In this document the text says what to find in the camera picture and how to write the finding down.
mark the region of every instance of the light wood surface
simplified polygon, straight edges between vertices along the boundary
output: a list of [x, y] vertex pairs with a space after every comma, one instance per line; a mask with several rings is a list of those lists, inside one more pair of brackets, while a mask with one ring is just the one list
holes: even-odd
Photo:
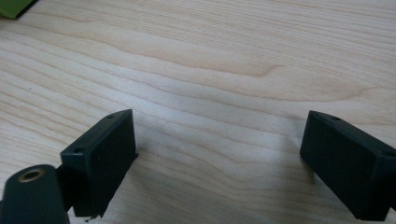
[[0, 20], [0, 190], [132, 108], [90, 223], [363, 223], [299, 149], [311, 109], [396, 147], [395, 61], [394, 0], [40, 0]]

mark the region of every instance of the hole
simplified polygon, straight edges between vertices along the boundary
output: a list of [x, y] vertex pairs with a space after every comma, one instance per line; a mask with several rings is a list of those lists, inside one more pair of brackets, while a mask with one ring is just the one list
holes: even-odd
[[77, 147], [76, 149], [73, 150], [74, 153], [80, 153], [84, 150], [82, 147]]
[[394, 152], [385, 152], [385, 155], [389, 157], [396, 157], [396, 153]]
[[18, 180], [21, 183], [27, 183], [30, 181], [34, 181], [37, 180], [38, 178], [40, 178], [43, 174], [44, 174], [44, 170], [43, 169], [33, 169], [30, 170], [26, 173], [24, 173], [23, 175], [20, 175], [20, 177], [18, 177]]

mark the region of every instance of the screw hole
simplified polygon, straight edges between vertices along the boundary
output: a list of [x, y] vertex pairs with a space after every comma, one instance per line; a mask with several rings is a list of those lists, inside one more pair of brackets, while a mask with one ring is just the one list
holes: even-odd
[[82, 147], [77, 147], [76, 149], [73, 150], [74, 153], [80, 153], [84, 150]]
[[38, 178], [40, 178], [43, 174], [44, 174], [44, 170], [43, 169], [34, 169], [34, 170], [30, 170], [26, 173], [24, 173], [23, 175], [20, 175], [18, 177], [18, 180], [21, 183], [27, 183], [30, 181], [34, 181], [37, 180]]

